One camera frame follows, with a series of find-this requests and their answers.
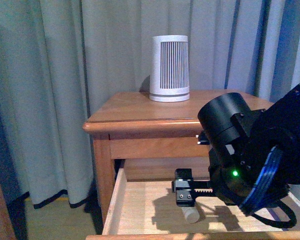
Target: blue-gray curtain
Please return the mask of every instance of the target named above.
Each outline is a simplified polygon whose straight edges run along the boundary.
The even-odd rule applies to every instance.
[[[82,124],[116,92],[149,89],[159,35],[189,37],[192,90],[276,101],[300,82],[300,1],[0,0],[0,114],[19,194],[87,197]]]

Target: floor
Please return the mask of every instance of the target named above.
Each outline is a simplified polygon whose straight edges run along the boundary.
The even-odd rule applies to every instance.
[[[46,206],[34,209],[27,198],[8,206],[18,240],[84,240],[100,235],[103,224],[97,197],[70,208],[65,195]]]

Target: green led light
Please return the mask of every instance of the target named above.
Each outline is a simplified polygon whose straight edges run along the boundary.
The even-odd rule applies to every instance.
[[[238,173],[236,170],[234,170],[234,171],[232,172],[232,175],[236,177],[236,176],[239,175],[239,173]]]

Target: nightstand top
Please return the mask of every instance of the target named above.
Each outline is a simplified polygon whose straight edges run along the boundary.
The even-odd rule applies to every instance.
[[[272,103],[244,92],[229,89],[193,90],[190,99],[179,102],[157,102],[149,99],[146,92],[118,92],[111,97],[83,125],[86,132],[108,132],[140,125],[192,124],[200,128],[199,110],[210,100],[226,93],[240,93],[252,110],[267,109]]]

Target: vertical slot grille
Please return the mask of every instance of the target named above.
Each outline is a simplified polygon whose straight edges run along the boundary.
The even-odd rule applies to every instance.
[[[188,43],[161,42],[160,88],[189,87]]]

